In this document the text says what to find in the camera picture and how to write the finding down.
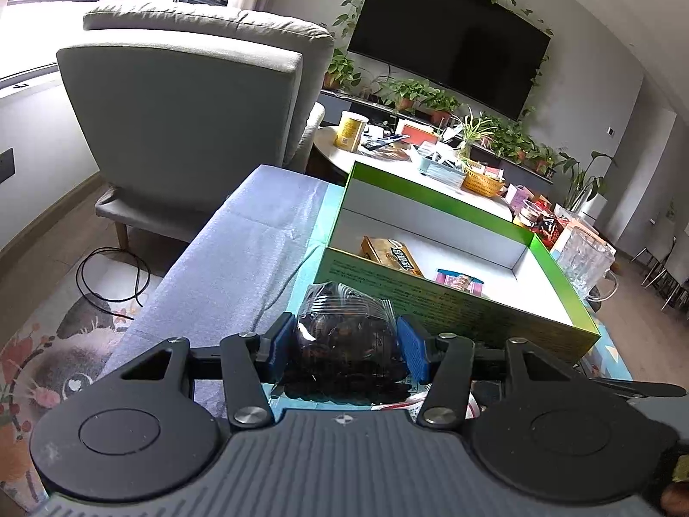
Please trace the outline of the black wall television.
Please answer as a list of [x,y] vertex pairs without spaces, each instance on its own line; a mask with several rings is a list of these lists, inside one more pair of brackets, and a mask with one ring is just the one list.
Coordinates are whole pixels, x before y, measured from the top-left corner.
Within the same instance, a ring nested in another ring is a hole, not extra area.
[[516,0],[363,0],[348,49],[522,115],[552,30]]

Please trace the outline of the spider plant in pot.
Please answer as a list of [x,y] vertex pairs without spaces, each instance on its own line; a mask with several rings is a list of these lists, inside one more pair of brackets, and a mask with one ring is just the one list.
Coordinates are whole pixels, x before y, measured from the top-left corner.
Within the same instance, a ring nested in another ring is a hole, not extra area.
[[460,143],[456,153],[461,159],[468,159],[472,148],[492,148],[495,123],[489,115],[474,115],[472,109],[467,107],[467,113],[460,121]]

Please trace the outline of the woven wicker basket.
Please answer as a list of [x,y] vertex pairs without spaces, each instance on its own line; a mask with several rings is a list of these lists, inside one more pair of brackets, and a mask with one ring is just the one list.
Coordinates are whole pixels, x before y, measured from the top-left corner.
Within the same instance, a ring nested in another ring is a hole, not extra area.
[[505,188],[505,182],[492,178],[492,176],[487,174],[476,173],[473,169],[468,169],[461,188],[476,195],[492,199],[501,195],[503,188]]

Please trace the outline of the dark dried fruit packet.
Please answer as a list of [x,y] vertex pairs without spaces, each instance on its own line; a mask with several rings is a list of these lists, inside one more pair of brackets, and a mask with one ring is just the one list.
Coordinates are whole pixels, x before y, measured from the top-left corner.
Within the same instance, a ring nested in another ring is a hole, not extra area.
[[409,397],[391,302],[344,283],[308,287],[278,387],[291,399],[381,405]]

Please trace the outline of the red white printed snack bag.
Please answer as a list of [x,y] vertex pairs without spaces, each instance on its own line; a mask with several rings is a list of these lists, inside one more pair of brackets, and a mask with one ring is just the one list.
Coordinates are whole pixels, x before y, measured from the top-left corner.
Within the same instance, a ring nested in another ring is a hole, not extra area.
[[374,405],[371,407],[372,411],[394,411],[404,410],[410,413],[412,418],[420,419],[425,423],[430,420],[431,423],[439,423],[440,420],[447,420],[453,417],[456,420],[474,419],[480,417],[482,410],[481,406],[474,399],[472,393],[468,393],[468,397],[464,403],[459,400],[441,400],[437,395],[432,395],[428,400],[428,389],[420,392],[412,393],[407,399],[400,402],[393,402],[391,404]]

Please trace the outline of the black wall socket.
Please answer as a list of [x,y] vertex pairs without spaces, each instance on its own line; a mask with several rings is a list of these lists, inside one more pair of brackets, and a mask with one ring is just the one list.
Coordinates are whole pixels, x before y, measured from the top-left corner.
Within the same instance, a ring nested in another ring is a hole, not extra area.
[[15,174],[14,149],[8,148],[0,154],[0,183],[5,182]]

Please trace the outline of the red sausage snack packet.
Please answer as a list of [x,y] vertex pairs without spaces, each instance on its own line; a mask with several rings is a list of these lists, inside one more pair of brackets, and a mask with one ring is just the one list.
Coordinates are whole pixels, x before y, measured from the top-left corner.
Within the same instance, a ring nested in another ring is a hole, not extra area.
[[437,271],[436,283],[440,283],[440,285],[451,287],[453,290],[458,290],[475,296],[481,296],[482,287],[484,287],[484,282],[478,278],[472,277],[472,275],[456,271],[442,270],[441,268]]

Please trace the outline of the white oval coffee table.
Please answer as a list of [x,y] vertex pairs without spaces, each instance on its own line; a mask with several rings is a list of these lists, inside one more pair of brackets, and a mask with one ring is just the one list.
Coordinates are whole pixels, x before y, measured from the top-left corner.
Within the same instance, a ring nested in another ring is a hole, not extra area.
[[420,173],[419,167],[422,158],[416,151],[407,153],[407,155],[410,156],[409,161],[375,159],[368,155],[343,151],[343,149],[336,147],[334,145],[335,133],[336,128],[334,126],[319,127],[315,132],[313,148],[325,157],[330,163],[330,166],[334,167],[337,171],[342,171],[346,176],[351,174],[351,170],[356,162],[364,163],[380,171],[386,171],[400,178],[439,191],[441,194],[453,197],[453,199],[459,199],[462,202],[487,211],[489,214],[504,219],[505,221],[513,221],[512,211],[503,199],[489,199],[488,197],[471,193],[465,189],[453,189],[447,184],[431,179],[428,175]]

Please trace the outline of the light blue tissue box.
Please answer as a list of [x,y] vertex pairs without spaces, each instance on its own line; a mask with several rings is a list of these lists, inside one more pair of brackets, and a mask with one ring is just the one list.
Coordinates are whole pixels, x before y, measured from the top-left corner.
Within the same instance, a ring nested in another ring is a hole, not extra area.
[[460,188],[466,177],[464,167],[458,167],[452,162],[433,160],[427,156],[420,160],[419,172],[453,188]]

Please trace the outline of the rice cracker snack packet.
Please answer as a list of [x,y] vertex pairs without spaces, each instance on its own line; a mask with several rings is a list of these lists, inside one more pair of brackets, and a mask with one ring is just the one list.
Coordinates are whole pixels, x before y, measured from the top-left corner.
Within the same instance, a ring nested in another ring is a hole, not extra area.
[[372,262],[423,278],[415,258],[407,246],[396,239],[364,236],[361,255]]

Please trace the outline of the clear glass pitcher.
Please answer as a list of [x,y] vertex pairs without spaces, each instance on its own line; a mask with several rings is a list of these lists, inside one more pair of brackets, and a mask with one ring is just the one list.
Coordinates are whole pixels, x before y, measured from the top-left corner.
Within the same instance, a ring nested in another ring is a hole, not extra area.
[[611,299],[618,289],[611,267],[614,248],[574,219],[566,224],[551,249],[552,258],[580,299],[593,305]]

